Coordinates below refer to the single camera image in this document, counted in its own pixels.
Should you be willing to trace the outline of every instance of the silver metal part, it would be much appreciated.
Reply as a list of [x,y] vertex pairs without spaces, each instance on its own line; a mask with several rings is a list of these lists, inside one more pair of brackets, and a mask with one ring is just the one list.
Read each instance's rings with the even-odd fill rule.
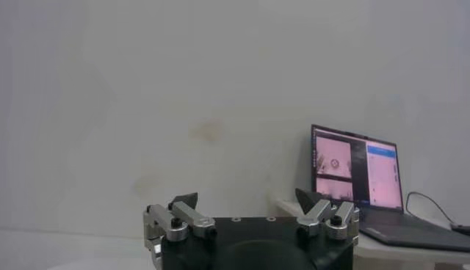
[[359,216],[361,210],[359,208],[354,208],[352,213],[350,223],[347,226],[347,236],[352,237],[354,240],[354,245],[357,246],[359,242]]
[[320,224],[331,218],[336,211],[336,206],[329,200],[320,200],[305,215],[297,217],[297,223],[307,232],[308,237],[316,236],[320,232]]
[[175,222],[175,217],[161,205],[150,205],[143,213],[144,245],[151,252],[152,262],[157,269],[161,265],[161,243],[183,241],[188,236],[188,225]]
[[197,237],[210,238],[217,234],[213,218],[201,215],[184,202],[173,203],[172,213],[191,226]]
[[325,222],[328,238],[333,240],[346,239],[348,237],[348,227],[350,226],[351,217],[354,213],[354,204],[352,202],[343,202],[335,214],[335,216],[341,218],[341,223],[335,225],[334,221],[332,222],[332,219],[335,219],[335,217]]

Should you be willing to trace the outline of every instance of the laptop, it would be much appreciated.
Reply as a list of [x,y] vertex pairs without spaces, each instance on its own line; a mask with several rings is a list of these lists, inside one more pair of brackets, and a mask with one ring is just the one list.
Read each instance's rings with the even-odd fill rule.
[[394,143],[312,125],[311,149],[313,191],[354,202],[363,234],[391,246],[470,252],[470,237],[404,213]]

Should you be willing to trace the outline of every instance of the white table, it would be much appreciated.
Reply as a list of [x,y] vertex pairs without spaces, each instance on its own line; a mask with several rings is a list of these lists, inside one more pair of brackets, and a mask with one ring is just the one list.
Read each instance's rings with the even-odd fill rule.
[[[278,200],[276,205],[288,215],[303,215],[302,208],[298,202]],[[395,269],[434,269],[436,263],[454,265],[470,264],[470,253],[391,247],[381,244],[362,233],[359,235],[359,244],[355,247],[354,254],[360,258],[395,260],[401,262],[399,267],[393,267]]]

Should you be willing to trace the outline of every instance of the black cable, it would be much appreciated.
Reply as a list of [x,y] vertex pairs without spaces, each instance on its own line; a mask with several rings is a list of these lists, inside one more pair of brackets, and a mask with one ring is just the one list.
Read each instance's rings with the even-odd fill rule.
[[449,220],[450,223],[455,224],[455,222],[454,222],[453,220],[451,220],[451,219],[449,218],[449,216],[447,216],[446,212],[444,212],[444,210],[441,208],[441,206],[438,205],[438,203],[436,203],[436,202],[435,202],[433,199],[431,199],[429,196],[424,195],[424,194],[419,193],[419,192],[416,192],[416,191],[409,192],[409,193],[408,193],[408,196],[406,197],[406,211],[407,211],[411,216],[414,216],[414,217],[416,217],[416,218],[418,218],[418,219],[421,219],[421,218],[419,218],[418,216],[416,216],[415,214],[411,213],[411,212],[408,210],[408,203],[410,202],[410,196],[413,195],[413,194],[421,195],[421,196],[427,198],[428,200],[430,200],[431,202],[433,202],[434,205],[435,205],[437,208],[439,208],[439,210],[441,211],[441,213],[447,218],[447,220]]

